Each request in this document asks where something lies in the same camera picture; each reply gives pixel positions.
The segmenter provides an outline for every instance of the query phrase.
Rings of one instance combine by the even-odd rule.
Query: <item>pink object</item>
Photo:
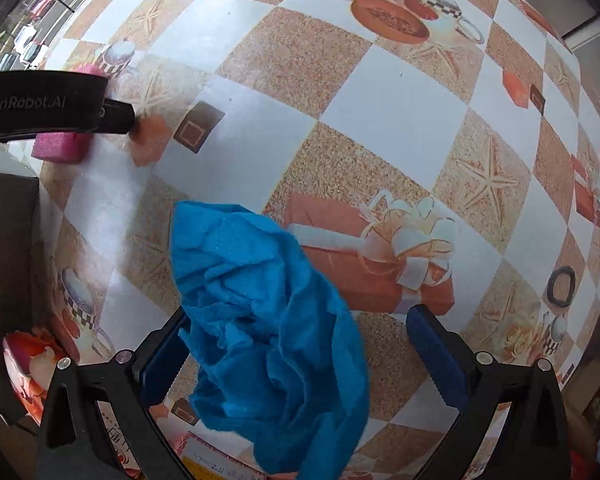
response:
[[[77,66],[74,72],[105,76],[103,70],[93,63],[84,63]],[[92,139],[93,135],[91,134],[76,134],[73,132],[37,134],[31,156],[48,162],[77,164],[87,156]]]

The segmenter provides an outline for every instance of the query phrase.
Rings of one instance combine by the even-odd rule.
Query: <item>black ring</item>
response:
[[[561,274],[569,275],[569,293],[567,294],[566,300],[558,300],[554,296],[555,280]],[[576,272],[575,272],[575,270],[573,270],[573,268],[570,266],[562,266],[562,267],[558,267],[557,269],[554,270],[554,272],[551,273],[551,276],[549,277],[549,281],[546,284],[546,297],[554,305],[562,306],[562,307],[566,308],[571,304],[571,301],[573,301],[573,293],[575,292],[575,290],[576,290]]]

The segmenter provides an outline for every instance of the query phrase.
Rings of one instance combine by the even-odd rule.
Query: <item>silver bolt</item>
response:
[[[131,350],[121,350],[116,354],[116,361],[123,365],[131,361],[133,356],[134,353]]]
[[[538,359],[538,368],[540,368],[543,372],[548,372],[552,368],[551,362],[544,358]]]
[[[64,370],[65,368],[68,368],[70,364],[71,359],[69,357],[63,357],[58,361],[56,366],[58,367],[58,370]]]
[[[475,355],[475,360],[481,365],[490,365],[493,363],[493,356],[489,352],[478,352]]]

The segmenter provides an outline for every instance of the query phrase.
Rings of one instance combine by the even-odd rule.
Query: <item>gift box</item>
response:
[[[425,303],[437,316],[446,314],[454,304],[446,260],[452,241],[436,234],[451,220],[427,213],[428,203],[421,202],[418,209],[394,201],[390,194],[387,202],[398,206],[387,206],[376,218],[377,204],[356,208],[292,194],[283,225],[351,310],[404,314]]]
[[[588,173],[584,165],[573,155],[571,155],[571,165],[575,180],[576,211],[593,225],[600,227],[600,200],[598,199],[600,191],[597,179],[593,174]]]

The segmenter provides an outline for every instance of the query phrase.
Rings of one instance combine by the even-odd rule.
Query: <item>crumpled blue cloth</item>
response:
[[[270,474],[337,479],[364,430],[369,385],[334,286],[293,235],[238,205],[177,203],[171,261],[202,422],[251,440]]]

